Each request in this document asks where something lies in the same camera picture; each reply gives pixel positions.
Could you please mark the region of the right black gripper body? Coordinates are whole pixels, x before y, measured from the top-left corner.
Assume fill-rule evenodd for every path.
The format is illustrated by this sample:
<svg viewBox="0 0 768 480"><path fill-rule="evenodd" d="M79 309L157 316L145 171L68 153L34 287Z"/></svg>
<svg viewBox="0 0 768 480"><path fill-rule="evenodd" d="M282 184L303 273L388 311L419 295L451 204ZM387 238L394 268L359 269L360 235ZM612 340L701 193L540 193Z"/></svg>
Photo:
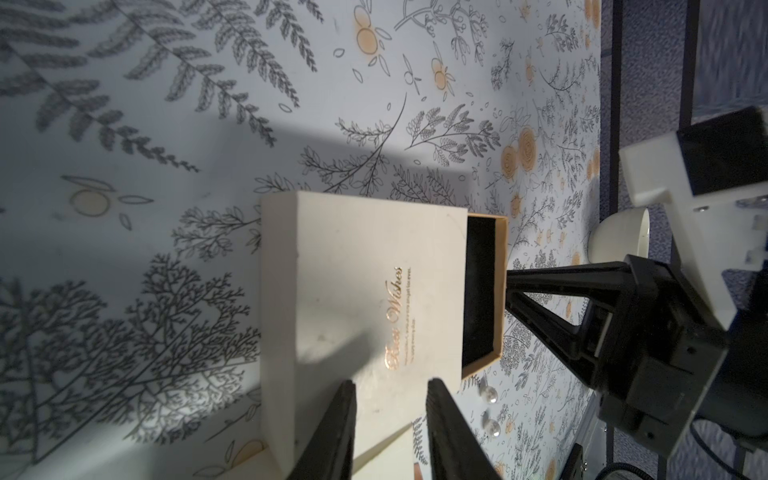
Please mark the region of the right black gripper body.
<svg viewBox="0 0 768 480"><path fill-rule="evenodd" d="M680 271L633 255L625 266L634 297L615 311L617 338L602 345L615 358L605 364L601 418L665 457L696 420L766 450L767 273L723 327Z"/></svg>

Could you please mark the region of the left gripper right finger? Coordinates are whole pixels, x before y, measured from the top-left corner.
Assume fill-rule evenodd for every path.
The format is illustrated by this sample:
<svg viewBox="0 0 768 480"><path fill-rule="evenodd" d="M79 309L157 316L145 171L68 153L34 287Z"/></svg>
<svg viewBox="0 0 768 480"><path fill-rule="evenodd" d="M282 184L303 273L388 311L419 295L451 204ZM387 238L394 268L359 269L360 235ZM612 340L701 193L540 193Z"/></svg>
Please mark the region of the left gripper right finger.
<svg viewBox="0 0 768 480"><path fill-rule="evenodd" d="M500 479L439 378L428 381L426 416L433 479Z"/></svg>

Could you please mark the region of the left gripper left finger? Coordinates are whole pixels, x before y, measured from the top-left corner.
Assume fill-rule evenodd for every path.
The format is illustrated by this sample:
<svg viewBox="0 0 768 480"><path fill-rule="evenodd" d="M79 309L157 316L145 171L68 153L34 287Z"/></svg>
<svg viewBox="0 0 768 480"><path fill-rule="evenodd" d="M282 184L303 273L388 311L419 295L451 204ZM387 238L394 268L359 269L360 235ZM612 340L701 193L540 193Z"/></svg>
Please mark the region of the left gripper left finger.
<svg viewBox="0 0 768 480"><path fill-rule="evenodd" d="M356 385L345 380L287 479L351 479L356 415Z"/></svg>

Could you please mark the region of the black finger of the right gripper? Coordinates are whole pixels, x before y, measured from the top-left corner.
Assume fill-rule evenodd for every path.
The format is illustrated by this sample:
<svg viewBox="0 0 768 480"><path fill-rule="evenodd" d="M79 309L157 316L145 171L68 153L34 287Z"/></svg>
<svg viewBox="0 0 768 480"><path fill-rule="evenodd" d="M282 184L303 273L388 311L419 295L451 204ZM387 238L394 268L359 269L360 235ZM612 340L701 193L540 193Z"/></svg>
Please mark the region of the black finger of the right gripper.
<svg viewBox="0 0 768 480"><path fill-rule="evenodd" d="M505 308L578 380L598 388L605 366L598 344L629 283L630 267L624 262L509 270ZM573 324L533 299L534 293L583 298L584 318Z"/></svg>

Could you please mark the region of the cream jewelry box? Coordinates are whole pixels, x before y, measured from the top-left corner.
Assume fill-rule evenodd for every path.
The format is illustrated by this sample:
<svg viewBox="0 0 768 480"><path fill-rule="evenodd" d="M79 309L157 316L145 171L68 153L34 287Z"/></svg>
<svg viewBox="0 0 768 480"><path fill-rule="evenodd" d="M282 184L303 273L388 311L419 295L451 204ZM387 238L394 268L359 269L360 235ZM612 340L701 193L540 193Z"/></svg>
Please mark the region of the cream jewelry box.
<svg viewBox="0 0 768 480"><path fill-rule="evenodd" d="M308 191L261 211L262 428L278 468L297 465L348 380L353 457L392 446L392 478L428 381L456 392L502 355L507 219Z"/></svg>

